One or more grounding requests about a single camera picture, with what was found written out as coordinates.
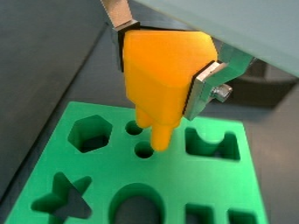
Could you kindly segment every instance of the green foam board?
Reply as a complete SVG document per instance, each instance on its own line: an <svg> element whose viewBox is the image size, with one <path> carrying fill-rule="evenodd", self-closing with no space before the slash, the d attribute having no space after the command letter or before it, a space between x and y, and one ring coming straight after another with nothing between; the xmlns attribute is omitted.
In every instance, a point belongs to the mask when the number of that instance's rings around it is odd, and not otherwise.
<svg viewBox="0 0 299 224"><path fill-rule="evenodd" d="M203 224L267 224L241 122L183 119L165 152L150 138L133 109L73 102L6 223L114 223L119 205L142 195L165 224L187 214ZM86 204L62 217L74 189Z"/></svg>

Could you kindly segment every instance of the metal bracket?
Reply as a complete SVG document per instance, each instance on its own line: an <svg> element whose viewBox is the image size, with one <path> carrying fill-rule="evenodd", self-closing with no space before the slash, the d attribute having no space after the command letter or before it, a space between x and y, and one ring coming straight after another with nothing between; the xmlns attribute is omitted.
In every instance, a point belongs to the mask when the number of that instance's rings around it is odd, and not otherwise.
<svg viewBox="0 0 299 224"><path fill-rule="evenodd" d="M113 40L117 47L118 69L125 72L123 46L126 32L139 30L141 23L134 20L127 0L101 0L107 12L107 23L113 27Z"/></svg>
<svg viewBox="0 0 299 224"><path fill-rule="evenodd" d="M254 57L231 45L223 44L219 60L213 61L194 76L183 116L193 120L213 99L225 102L233 88L225 83L241 76L249 69Z"/></svg>

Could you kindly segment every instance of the gray table surface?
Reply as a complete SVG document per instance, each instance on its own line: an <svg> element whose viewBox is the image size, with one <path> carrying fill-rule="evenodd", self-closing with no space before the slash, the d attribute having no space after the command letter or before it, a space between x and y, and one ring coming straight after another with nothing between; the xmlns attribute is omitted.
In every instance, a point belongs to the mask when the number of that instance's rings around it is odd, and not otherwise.
<svg viewBox="0 0 299 224"><path fill-rule="evenodd" d="M143 22L141 7L135 3L133 6L135 17ZM167 18L159 16L157 21L159 22L159 20L167 24ZM51 115L51 121L41 134L39 141L35 144L33 153L26 160L23 169L15 179L15 184L0 207L0 221L2 219L4 220L13 208L70 101L134 107L134 104L126 98L125 77L118 71L109 30L106 30L79 76ZM266 202L267 216L273 224L299 223L298 115L299 87L294 89L275 109L211 103L202 113L202 116L239 120L245 123L257 166L257 176ZM151 205L141 199L135 203L138 207L150 207L151 210Z"/></svg>
<svg viewBox="0 0 299 224"><path fill-rule="evenodd" d="M101 4L0 6L0 200L103 28Z"/></svg>

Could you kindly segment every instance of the screw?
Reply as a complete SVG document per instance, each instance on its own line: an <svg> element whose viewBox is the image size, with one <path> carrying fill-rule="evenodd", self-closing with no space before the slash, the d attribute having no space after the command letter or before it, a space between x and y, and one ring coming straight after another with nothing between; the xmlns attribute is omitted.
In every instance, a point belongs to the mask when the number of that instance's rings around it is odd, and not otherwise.
<svg viewBox="0 0 299 224"><path fill-rule="evenodd" d="M233 87L227 84L222 84L215 87L211 92L211 97L218 99L221 102L225 102L230 98L230 94L233 92Z"/></svg>

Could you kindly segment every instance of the orange plastic piece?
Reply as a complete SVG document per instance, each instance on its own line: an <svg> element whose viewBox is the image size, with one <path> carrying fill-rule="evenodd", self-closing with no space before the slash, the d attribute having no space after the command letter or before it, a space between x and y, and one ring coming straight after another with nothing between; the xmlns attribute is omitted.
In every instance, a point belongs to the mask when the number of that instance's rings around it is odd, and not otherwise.
<svg viewBox="0 0 299 224"><path fill-rule="evenodd" d="M153 126L151 145L167 149L193 76L218 59L211 36L201 31L129 31L125 43L126 94L137 123Z"/></svg>

